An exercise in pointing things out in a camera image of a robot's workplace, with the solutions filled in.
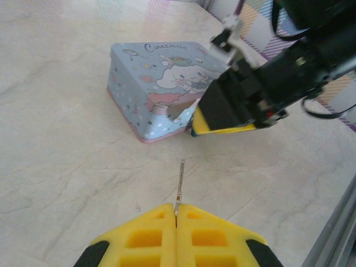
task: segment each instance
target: small metal rod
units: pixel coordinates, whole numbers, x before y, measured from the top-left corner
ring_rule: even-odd
[[[182,202],[182,183],[183,183],[183,175],[184,175],[184,165],[185,165],[185,159],[182,159],[182,161],[180,162],[177,199],[176,199],[176,205],[174,207],[174,214],[176,215],[176,217],[178,214],[178,207]]]

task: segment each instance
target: yellow foam pad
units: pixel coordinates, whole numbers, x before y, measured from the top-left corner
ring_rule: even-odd
[[[192,128],[197,135],[209,134],[209,133],[224,133],[229,134],[233,132],[244,132],[250,130],[256,130],[256,127],[253,124],[246,125],[244,127],[233,127],[233,128],[226,128],[221,130],[210,130],[209,125],[207,124],[206,120],[204,119],[204,115],[202,114],[199,106],[196,107],[194,116],[193,116],[193,124]]]
[[[178,267],[259,267],[246,244],[264,238],[194,206],[181,204],[177,217]]]
[[[173,204],[161,205],[105,234],[108,241],[99,267],[176,266],[176,220]]]
[[[161,205],[97,237],[109,243],[98,267],[259,267],[247,240],[266,245],[250,230],[192,205]],[[93,252],[78,266],[87,267]]]

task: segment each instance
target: box lid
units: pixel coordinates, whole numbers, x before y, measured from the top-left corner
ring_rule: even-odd
[[[192,102],[226,70],[196,42],[117,43],[120,60],[152,104],[170,107]]]

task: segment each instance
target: white floor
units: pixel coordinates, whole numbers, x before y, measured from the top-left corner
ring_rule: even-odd
[[[356,134],[295,104],[266,130],[137,141],[106,92],[110,46],[207,46],[221,30],[163,2],[1,4],[2,266],[72,266],[97,235],[173,202],[183,157],[183,202],[262,234],[285,266],[304,261],[356,172]]]

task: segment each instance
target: metal frame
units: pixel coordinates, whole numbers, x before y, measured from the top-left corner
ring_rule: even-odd
[[[302,267],[356,266],[356,175]]]

